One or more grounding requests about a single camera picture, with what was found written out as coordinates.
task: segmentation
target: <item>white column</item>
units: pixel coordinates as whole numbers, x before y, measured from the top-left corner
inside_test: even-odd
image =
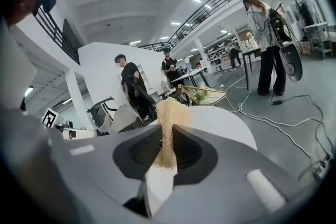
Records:
[[[87,108],[84,104],[82,95],[80,94],[80,90],[78,88],[75,72],[73,70],[69,70],[68,72],[66,72],[65,79],[67,81],[68,90],[72,99],[73,106],[75,107],[78,114],[79,120],[85,126],[86,130],[95,130],[97,127],[95,126],[92,118],[89,117],[87,113]]]
[[[210,62],[208,61],[208,57],[207,57],[207,55],[206,55],[206,53],[204,51],[202,43],[200,42],[200,40],[198,38],[195,38],[194,42],[195,42],[195,44],[196,44],[196,46],[198,48],[198,51],[200,52],[200,54],[202,56],[202,59],[203,59],[203,61],[205,63],[205,66],[206,66],[208,72],[209,73],[213,73],[214,72],[213,68],[212,68]]]

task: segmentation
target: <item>black pants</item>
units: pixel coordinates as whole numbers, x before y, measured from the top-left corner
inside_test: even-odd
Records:
[[[238,63],[242,65],[240,58],[239,58],[239,50],[232,48],[230,51],[230,60],[232,68],[236,68],[235,58],[237,59]]]
[[[277,79],[273,88],[274,93],[282,94],[285,91],[286,71],[281,61],[280,48],[272,46],[261,53],[261,68],[258,84],[259,94],[267,94],[269,92],[274,63],[276,66],[275,71],[277,73]]]
[[[151,112],[149,110],[148,104],[144,100],[142,96],[132,96],[131,105],[137,110],[139,116],[143,119],[146,116],[151,116]]]

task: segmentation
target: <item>long hair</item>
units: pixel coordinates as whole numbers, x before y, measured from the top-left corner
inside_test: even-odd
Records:
[[[248,11],[248,9],[249,9],[249,6],[247,6],[247,4],[249,4],[250,6],[254,5],[254,6],[260,8],[262,10],[262,12],[264,14],[266,14],[266,7],[263,4],[263,2],[261,2],[260,0],[243,0],[243,4],[245,6],[246,11]]]

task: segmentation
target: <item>white jacket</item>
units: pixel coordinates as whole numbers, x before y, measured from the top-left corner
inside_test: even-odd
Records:
[[[265,51],[270,46],[278,46],[276,35],[270,28],[269,9],[270,6],[264,3],[266,7],[266,14],[254,5],[247,11],[247,21],[250,26],[254,37],[260,42],[261,51]]]

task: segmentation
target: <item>black funnel opening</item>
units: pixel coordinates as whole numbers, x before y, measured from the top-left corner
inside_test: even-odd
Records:
[[[126,177],[144,180],[162,148],[161,134],[162,129],[158,125],[115,148],[113,160]],[[201,182],[218,162],[218,153],[211,144],[177,125],[173,126],[173,145],[177,161],[174,185]]]

